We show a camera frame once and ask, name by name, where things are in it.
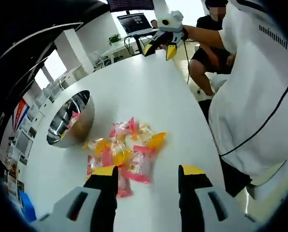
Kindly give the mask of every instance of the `window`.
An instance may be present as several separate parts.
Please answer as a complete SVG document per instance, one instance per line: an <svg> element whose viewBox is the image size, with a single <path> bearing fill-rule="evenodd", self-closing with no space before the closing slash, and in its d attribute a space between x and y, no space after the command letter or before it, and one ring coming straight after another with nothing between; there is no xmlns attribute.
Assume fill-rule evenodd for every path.
<svg viewBox="0 0 288 232"><path fill-rule="evenodd" d="M205 16L201 0L166 0L169 11L180 11L183 15L182 23L185 25L196 26L197 20Z"/></svg>
<svg viewBox="0 0 288 232"><path fill-rule="evenodd" d="M131 14L138 14L138 13L144 13L145 17L147 18L148 22L150 23L150 21L152 21L153 19L156 19L155 13L154 11L146 11L146 10L134 10L134 11L130 11ZM119 34L121 35L121 37L125 37L126 33L125 30L123 29L123 26L121 25L120 21L117 19L118 16L121 15L126 15L125 11L120 11L120 12L113 12L111 13L114 22L116 24L116 27L118 29Z"/></svg>
<svg viewBox="0 0 288 232"><path fill-rule="evenodd" d="M47 87L47 85L49 85L49 81L41 69L35 75L35 81L38 84L39 88L41 88L41 90L43 90Z"/></svg>
<svg viewBox="0 0 288 232"><path fill-rule="evenodd" d="M53 80L58 79L63 73L66 72L66 67L56 50L54 50L45 61L45 67Z"/></svg>

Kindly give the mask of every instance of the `desk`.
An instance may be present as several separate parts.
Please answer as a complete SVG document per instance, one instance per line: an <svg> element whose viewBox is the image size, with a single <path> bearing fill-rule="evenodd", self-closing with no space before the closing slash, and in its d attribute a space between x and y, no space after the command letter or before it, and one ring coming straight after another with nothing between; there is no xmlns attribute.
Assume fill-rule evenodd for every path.
<svg viewBox="0 0 288 232"><path fill-rule="evenodd" d="M148 40L149 40L148 38L142 39L143 42L146 42ZM139 42L137 42L137 41L138 40L130 38L130 46L134 46L136 44L138 46L139 51L142 51L141 44ZM114 53L122 51L124 49L126 49L126 47L124 46L124 42L123 41L120 41L120 42L117 42L117 43L113 43L111 48L108 49L106 52L104 52L101 55L101 57L108 57L109 56L110 57L110 61L113 64L114 63Z"/></svg>
<svg viewBox="0 0 288 232"><path fill-rule="evenodd" d="M178 194L179 164L205 170L211 182L224 188L222 169L204 115L165 51L134 56L91 73L69 86L42 120L25 169L25 190L37 217L75 186L82 186L87 153L80 147L62 149L47 144L50 122L59 108L78 91L91 92L95 121L91 138L108 137L111 123L135 117L154 131L167 132L167 145L159 153L153 183L131 181L134 195L118 199L116 232L181 231Z"/></svg>

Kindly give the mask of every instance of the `laptop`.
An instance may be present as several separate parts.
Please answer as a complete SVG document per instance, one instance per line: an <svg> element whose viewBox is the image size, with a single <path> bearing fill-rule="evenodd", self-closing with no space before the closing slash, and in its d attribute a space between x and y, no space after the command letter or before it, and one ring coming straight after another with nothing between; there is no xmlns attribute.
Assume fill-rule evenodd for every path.
<svg viewBox="0 0 288 232"><path fill-rule="evenodd" d="M152 32L153 29L143 13L126 14L117 17L127 36Z"/></svg>

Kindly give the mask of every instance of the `ceiling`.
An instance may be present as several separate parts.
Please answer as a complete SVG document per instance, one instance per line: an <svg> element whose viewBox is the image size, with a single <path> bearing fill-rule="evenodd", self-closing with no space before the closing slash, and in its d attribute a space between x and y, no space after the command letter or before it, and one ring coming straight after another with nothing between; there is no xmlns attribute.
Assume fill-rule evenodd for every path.
<svg viewBox="0 0 288 232"><path fill-rule="evenodd" d="M56 37L79 24L21 40L52 26L83 26L107 11L109 6L98 0L0 0L0 115L4 112L7 118L29 89L44 61L33 67L55 49Z"/></svg>

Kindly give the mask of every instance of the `computer monitor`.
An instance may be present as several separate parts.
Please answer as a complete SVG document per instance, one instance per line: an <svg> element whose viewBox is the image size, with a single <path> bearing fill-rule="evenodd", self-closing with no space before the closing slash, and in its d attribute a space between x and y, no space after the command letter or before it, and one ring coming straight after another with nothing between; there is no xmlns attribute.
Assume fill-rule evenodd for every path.
<svg viewBox="0 0 288 232"><path fill-rule="evenodd" d="M143 13L118 16L127 35L139 30L151 29L151 25Z"/></svg>

